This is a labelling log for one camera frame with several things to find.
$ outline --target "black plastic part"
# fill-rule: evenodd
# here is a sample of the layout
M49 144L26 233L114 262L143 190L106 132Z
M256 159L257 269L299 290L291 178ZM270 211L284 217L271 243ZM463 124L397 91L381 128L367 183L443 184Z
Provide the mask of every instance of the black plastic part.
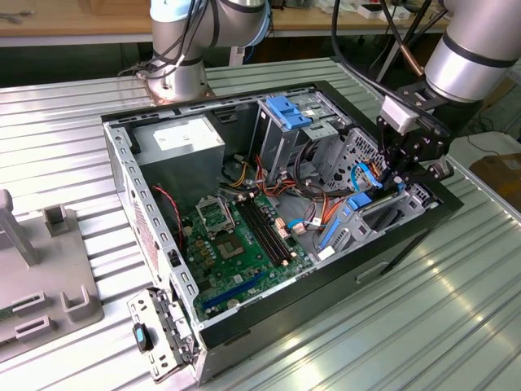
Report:
M268 254L269 260L275 267L281 266L284 261L289 261L291 256L280 237L272 229L265 215L253 200L247 200L237 204L237 210L244 221L252 230L260 246Z
M145 326L145 324L135 323L132 327L132 333L134 334L134 338L138 343L140 353L145 353L149 350L152 350L154 345L152 344L150 334L148 333L148 329L147 326Z

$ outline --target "red cable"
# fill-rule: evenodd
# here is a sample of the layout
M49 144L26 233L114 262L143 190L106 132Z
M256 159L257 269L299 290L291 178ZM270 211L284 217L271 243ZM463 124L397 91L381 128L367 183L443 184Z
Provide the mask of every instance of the red cable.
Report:
M182 224L181 224L181 216L179 215L179 209L177 209L177 205L173 198L170 196L169 193L167 193L165 190L163 190L159 186L152 186L152 189L157 190L159 193L163 194L166 198L169 199L170 204L172 204L174 210L176 211L177 215L177 227L179 228L179 249L182 248Z

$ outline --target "green motherboard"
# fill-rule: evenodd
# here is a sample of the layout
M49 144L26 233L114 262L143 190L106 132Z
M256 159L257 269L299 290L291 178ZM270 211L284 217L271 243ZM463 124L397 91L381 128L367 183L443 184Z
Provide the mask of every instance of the green motherboard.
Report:
M245 214L241 204L228 202L227 206L235 228L222 231L213 238L208 237L197 211L182 218L185 232L189 234L187 264L199 287L199 295L194 303L201 321L313 266L304 249L289 232L285 239L274 237L279 235L279 228L275 224L278 214L267 197L258 195L248 206L249 211L255 209L254 218L257 220ZM215 214L216 210L212 209L211 220L219 222ZM271 239L266 240L268 235L271 235ZM289 255L287 260L278 262L273 249L266 248L266 245L274 245L274 242L283 245L283 251Z

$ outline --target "blue plastic clip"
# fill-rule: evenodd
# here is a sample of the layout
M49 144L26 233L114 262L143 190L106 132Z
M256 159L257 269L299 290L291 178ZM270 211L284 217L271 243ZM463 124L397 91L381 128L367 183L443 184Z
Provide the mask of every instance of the blue plastic clip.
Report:
M366 193L355 194L348 199L348 204L353 210L357 210L371 202L371 198Z
M360 191L360 187L358 186L358 183L357 183L357 168L358 167L360 167L361 169L364 170L364 173L367 175L367 177L369 178L369 180L373 186L376 186L378 189L382 188L382 183L380 183L376 180L376 178L373 176L373 173L371 173L371 170L369 169L369 167L367 167L367 165L365 163L358 163L357 165L354 165L351 169L351 183L356 191Z
M296 104L291 103L285 96L267 98L266 103L275 115L284 121L284 125L291 130L307 126L313 122L302 114Z

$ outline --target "cardboard box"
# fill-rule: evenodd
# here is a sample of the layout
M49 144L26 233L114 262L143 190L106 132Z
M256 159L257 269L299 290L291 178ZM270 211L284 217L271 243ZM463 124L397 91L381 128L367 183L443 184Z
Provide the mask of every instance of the cardboard box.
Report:
M89 0L95 15L146 16L150 13L150 0Z
M521 153L486 156L471 165L471 171L521 212Z

